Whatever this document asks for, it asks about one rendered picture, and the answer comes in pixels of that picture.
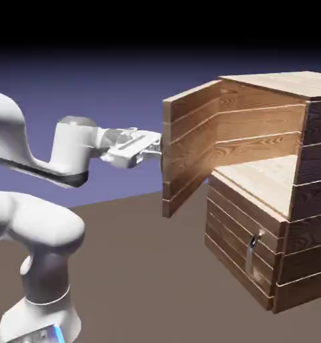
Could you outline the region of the light wood cabinet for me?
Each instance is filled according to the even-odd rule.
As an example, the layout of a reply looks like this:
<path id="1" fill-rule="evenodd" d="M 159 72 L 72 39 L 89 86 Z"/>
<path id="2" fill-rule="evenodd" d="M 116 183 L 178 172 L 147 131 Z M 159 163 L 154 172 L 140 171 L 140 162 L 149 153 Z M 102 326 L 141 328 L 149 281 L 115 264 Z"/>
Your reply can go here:
<path id="1" fill-rule="evenodd" d="M 221 76 L 218 172 L 287 220 L 273 307 L 321 297 L 321 73 Z"/>

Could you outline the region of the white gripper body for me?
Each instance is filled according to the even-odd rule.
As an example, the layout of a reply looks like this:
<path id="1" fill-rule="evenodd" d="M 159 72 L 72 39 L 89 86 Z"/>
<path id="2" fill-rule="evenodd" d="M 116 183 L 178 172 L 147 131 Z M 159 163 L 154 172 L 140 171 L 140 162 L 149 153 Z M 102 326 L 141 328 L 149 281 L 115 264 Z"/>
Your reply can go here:
<path id="1" fill-rule="evenodd" d="M 162 134 L 158 132 L 126 129 L 100 159 L 114 167 L 134 168 L 142 162 L 141 151 L 151 144 L 161 143 L 161 138 Z"/>

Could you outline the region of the wooden cabinet door without visible handle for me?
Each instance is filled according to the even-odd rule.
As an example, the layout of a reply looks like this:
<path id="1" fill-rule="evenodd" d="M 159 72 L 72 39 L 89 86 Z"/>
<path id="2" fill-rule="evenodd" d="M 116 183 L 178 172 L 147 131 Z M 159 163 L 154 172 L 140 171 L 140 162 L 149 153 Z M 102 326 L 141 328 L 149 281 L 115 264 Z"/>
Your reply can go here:
<path id="1" fill-rule="evenodd" d="M 162 216 L 171 217 L 212 171 L 222 82 L 213 80 L 163 100 Z"/>

